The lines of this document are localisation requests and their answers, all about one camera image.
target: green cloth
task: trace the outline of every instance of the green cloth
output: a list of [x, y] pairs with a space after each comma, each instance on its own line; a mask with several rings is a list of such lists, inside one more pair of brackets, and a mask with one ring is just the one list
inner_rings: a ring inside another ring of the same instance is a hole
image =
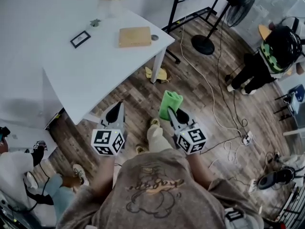
[[165, 91], [159, 110], [159, 117], [163, 120], [170, 120], [167, 109], [171, 107], [176, 113], [182, 101], [183, 97], [176, 92]]

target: fan base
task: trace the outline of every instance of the fan base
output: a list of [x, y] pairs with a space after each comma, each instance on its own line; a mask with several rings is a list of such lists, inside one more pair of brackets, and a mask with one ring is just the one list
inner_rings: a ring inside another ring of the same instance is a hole
[[193, 47], [200, 53], [211, 55], [215, 51], [215, 46], [209, 38], [202, 35], [195, 35], [192, 37]]

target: cartoon print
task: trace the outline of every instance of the cartoon print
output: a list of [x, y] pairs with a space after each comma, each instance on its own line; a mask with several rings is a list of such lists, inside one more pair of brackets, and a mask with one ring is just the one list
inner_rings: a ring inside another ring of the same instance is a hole
[[126, 209], [131, 213], [143, 211], [155, 218], [168, 217], [176, 199], [181, 197], [177, 188], [183, 184], [183, 179], [170, 179], [159, 165], [141, 166], [137, 184], [127, 188], [135, 193]]

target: floor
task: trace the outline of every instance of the floor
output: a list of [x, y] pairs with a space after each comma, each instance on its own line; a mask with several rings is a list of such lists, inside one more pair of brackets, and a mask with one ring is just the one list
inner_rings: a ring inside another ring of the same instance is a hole
[[[214, 111], [220, 124], [229, 128], [235, 128], [231, 115], [225, 106], [217, 81], [217, 59], [220, 55], [221, 29], [216, 31], [211, 39], [215, 44], [215, 53], [212, 56], [204, 56], [193, 49], [190, 39], [196, 34], [207, 34], [210, 30], [204, 21], [197, 19], [185, 25], [184, 40], [182, 44], [184, 56], [202, 72], [213, 89], [215, 96]], [[115, 90], [113, 90], [94, 109], [93, 113], [100, 115], [110, 104], [123, 100], [126, 108], [126, 130], [128, 138], [126, 148], [117, 157], [116, 162], [122, 164], [125, 160], [136, 155], [134, 147], [136, 144], [145, 142], [145, 127], [152, 116], [158, 115], [158, 109], [165, 90], [176, 91], [183, 95], [182, 107], [193, 112], [198, 123], [206, 131], [208, 141], [206, 148], [211, 148], [229, 138], [238, 136], [237, 131], [220, 127], [213, 115], [213, 97], [210, 87], [204, 78], [198, 74], [182, 57], [180, 42], [182, 37], [181, 28], [176, 29], [172, 36], [176, 42], [169, 49], [182, 59], [179, 65], [166, 54], [163, 67], [166, 68], [173, 79], [169, 83], [151, 84], [145, 77], [144, 66], [132, 74]], [[243, 54], [249, 52], [245, 42], [231, 29], [224, 26], [222, 41], [222, 56], [219, 60], [220, 86], [224, 91], [224, 98], [228, 103], [233, 116], [234, 112], [233, 93], [225, 90], [224, 77], [242, 63]], [[288, 141], [282, 136], [282, 132], [292, 130], [292, 120], [279, 122], [279, 116], [273, 112], [281, 106], [280, 101], [274, 101], [281, 93], [275, 83], [259, 89], [255, 95], [244, 96], [240, 91], [236, 92], [235, 104], [240, 119], [246, 118], [248, 125], [246, 131], [251, 130], [254, 135], [249, 146], [240, 146], [240, 138], [231, 143], [217, 145], [213, 150], [202, 155], [202, 160], [219, 177], [231, 178], [231, 181], [249, 198], [259, 209], [263, 206], [263, 216], [274, 218], [281, 206], [285, 203], [290, 193], [290, 185], [276, 189], [257, 191], [252, 196], [247, 193], [247, 185], [253, 178], [258, 178], [264, 173], [264, 151], [279, 151], [282, 155], [290, 154]], [[81, 164], [89, 177], [95, 174], [98, 165], [98, 157], [90, 147], [91, 132], [95, 124], [83, 120], [77, 126], [73, 124], [66, 113], [51, 126], [50, 132], [58, 144], [58, 148], [51, 155], [48, 162], [42, 164], [47, 174], [59, 172], [64, 175], [73, 175], [72, 165]], [[173, 130], [170, 123], [162, 121], [164, 135], [172, 142]], [[298, 148], [300, 140], [293, 140], [294, 152], [302, 152]], [[39, 168], [35, 171], [40, 179], [44, 176]]]

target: brown t-shirt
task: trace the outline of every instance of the brown t-shirt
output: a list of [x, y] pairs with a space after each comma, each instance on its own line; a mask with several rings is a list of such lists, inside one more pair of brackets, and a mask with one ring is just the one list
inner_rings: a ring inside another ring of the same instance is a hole
[[168, 149], [126, 161], [103, 204], [82, 186], [57, 228], [224, 229], [224, 208], [230, 207], [261, 220], [229, 181], [217, 179], [207, 191], [194, 181], [188, 161]]

